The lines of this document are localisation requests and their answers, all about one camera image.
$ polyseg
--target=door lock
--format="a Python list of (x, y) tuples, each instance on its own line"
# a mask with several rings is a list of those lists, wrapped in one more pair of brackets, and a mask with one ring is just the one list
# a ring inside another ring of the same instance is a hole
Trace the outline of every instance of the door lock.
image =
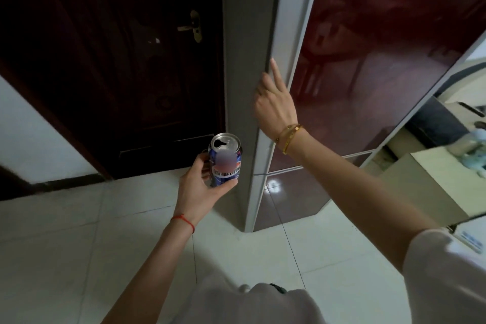
[(200, 43), (203, 40), (203, 34), (201, 31), (201, 19), (197, 11), (191, 11), (191, 25), (179, 26), (177, 31), (189, 31), (192, 30), (194, 34), (194, 40), (196, 43)]

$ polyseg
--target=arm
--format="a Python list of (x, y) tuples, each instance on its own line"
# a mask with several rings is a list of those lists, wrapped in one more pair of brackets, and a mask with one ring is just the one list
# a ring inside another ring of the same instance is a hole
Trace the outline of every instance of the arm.
[[(194, 226), (212, 209), (216, 201), (230, 191), (238, 180), (231, 180), (208, 189), (204, 180), (209, 170), (204, 167), (207, 155), (198, 155), (192, 167), (181, 177), (174, 216), (184, 214)], [(192, 227), (181, 219), (173, 219), (140, 270), (125, 288), (103, 319), (103, 324), (153, 324), (157, 322), (175, 267)]]
[[(280, 136), (282, 149), (297, 114), (290, 94), (272, 60), (275, 83), (264, 74), (255, 94), (255, 114), (261, 130), (271, 139)], [(295, 133), (287, 153), (305, 167), (325, 188), (348, 219), (402, 271), (410, 241), (425, 229), (438, 225), (407, 203), (389, 193), (383, 183), (352, 165), (315, 140), (305, 129)]]

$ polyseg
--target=white sleeve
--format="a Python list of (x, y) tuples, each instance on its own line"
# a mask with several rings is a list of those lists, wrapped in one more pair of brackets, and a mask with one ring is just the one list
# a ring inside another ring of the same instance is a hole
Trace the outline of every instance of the white sleeve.
[(413, 324), (486, 322), (486, 260), (447, 231), (411, 241), (403, 276)]

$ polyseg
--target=gold bangle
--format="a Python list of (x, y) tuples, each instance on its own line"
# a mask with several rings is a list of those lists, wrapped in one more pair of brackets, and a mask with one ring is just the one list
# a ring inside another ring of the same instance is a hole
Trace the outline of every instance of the gold bangle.
[(291, 127), (294, 127), (295, 125), (294, 124), (289, 124), (287, 127), (285, 127), (281, 132), (280, 132), (280, 135), (278, 135), (278, 137), (275, 139), (275, 143), (277, 144), (278, 141), (280, 140), (280, 136), (283, 135), (284, 132), (286, 132), (287, 130), (290, 130)]
[(289, 138), (287, 139), (287, 142), (285, 143), (285, 146), (283, 148), (283, 155), (287, 155), (287, 148), (289, 147), (289, 143), (290, 141), (294, 138), (294, 135), (295, 133), (300, 129), (302, 128), (303, 126), (301, 124), (297, 124), (295, 125), (294, 129), (292, 130), (292, 132), (290, 133), (290, 136)]

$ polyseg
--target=blue soda can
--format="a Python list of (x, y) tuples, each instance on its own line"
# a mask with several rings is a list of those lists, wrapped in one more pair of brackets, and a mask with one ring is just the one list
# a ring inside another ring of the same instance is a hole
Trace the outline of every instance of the blue soda can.
[(212, 187), (238, 178), (241, 168), (241, 142), (238, 137), (226, 132), (217, 134), (211, 140), (208, 151)]

